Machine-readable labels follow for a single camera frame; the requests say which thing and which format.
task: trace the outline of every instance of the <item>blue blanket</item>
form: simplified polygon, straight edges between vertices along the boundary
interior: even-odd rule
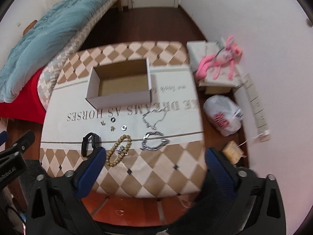
[[[35,72],[47,64],[107,1],[64,0],[51,8],[12,48],[0,71],[0,102],[13,102]]]

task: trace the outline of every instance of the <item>pink plush toy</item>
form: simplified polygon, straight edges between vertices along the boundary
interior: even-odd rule
[[[230,61],[230,72],[228,74],[228,79],[233,80],[234,74],[234,58],[242,55],[242,50],[237,46],[236,42],[233,41],[234,36],[229,36],[225,48],[220,50],[217,54],[205,57],[201,60],[198,70],[196,72],[196,78],[201,80],[207,76],[207,70],[214,66],[218,67],[213,79],[217,79],[221,67],[225,63]]]

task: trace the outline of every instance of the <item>jewelry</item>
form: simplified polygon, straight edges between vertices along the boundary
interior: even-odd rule
[[[124,139],[127,139],[126,147],[121,146],[120,150],[118,151],[117,158],[115,159],[114,162],[110,163],[110,158],[111,158],[112,154],[115,152],[116,148],[124,141]],[[131,146],[131,138],[130,138],[129,135],[124,134],[123,136],[121,136],[116,141],[116,143],[111,148],[111,150],[109,152],[107,152],[107,154],[106,154],[106,164],[108,166],[111,166],[111,167],[117,166],[117,164],[124,158],[124,156],[126,156],[128,154],[128,150],[129,150],[130,146]]]
[[[163,118],[161,118],[161,119],[159,119],[158,121],[156,121],[156,122],[154,123],[154,125],[150,125],[149,122],[145,119],[145,117],[146,117],[149,113],[152,113],[152,112],[161,112],[161,111],[164,111],[164,116],[163,116]],[[161,121],[164,120],[164,118],[165,118],[165,116],[166,116],[166,112],[167,112],[167,110],[166,110],[166,107],[165,107],[165,108],[163,108],[163,109],[155,109],[155,110],[150,109],[150,110],[148,110],[147,113],[143,114],[143,116],[142,116],[143,122],[146,124],[147,128],[151,127],[153,130],[155,130],[155,132],[147,132],[147,133],[142,137],[142,143],[141,143],[141,148],[140,148],[141,150],[156,151],[156,150],[160,149],[161,147],[164,147],[165,145],[167,145],[167,144],[170,142],[170,140],[165,139],[164,134],[163,134],[162,132],[157,131],[157,128],[156,128],[157,123],[159,123],[159,122],[161,122]],[[147,145],[147,140],[148,140],[148,137],[149,137],[150,135],[158,135],[158,136],[160,136],[160,138],[161,138],[161,144],[159,144],[159,145],[156,146],[156,147],[149,147],[149,146]]]
[[[157,145],[156,147],[149,147],[147,146],[147,139],[150,135],[158,135],[158,136],[161,136],[161,144],[160,145]],[[141,150],[150,150],[150,151],[156,151],[158,149],[160,149],[161,147],[164,147],[165,145],[167,145],[170,140],[168,139],[165,139],[164,138],[164,134],[161,133],[161,132],[147,132],[144,136],[143,136],[143,141],[142,141],[142,147],[140,148]]]

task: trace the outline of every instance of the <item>black watch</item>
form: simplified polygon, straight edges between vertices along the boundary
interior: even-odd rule
[[[88,146],[88,141],[89,141],[90,136],[91,136],[92,149],[95,150],[97,147],[100,146],[100,137],[93,132],[88,133],[85,137],[83,137],[83,141],[81,143],[81,155],[82,155],[82,157],[89,157],[90,156],[90,155],[87,155],[87,146]]]

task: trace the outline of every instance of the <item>cardboard box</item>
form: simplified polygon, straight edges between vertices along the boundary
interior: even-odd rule
[[[92,68],[86,100],[97,110],[151,103],[148,59],[128,60]]]

